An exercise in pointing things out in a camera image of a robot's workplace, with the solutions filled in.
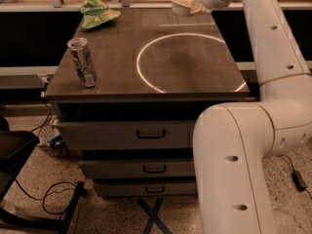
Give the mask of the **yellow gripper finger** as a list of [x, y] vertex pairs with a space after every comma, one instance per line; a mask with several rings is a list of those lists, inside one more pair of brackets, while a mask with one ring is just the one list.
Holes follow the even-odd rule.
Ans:
[[191, 0], [190, 2], [190, 9], [191, 14], [198, 14], [198, 13], [210, 13], [211, 10], [206, 8], [201, 0]]

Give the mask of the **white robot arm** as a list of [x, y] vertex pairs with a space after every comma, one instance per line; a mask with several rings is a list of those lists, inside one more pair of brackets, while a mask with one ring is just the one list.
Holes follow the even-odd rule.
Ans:
[[[231, 0], [195, 0], [210, 10]], [[277, 234], [262, 168], [312, 137], [312, 75], [277, 0], [242, 0], [257, 102], [207, 108], [193, 133], [204, 234]]]

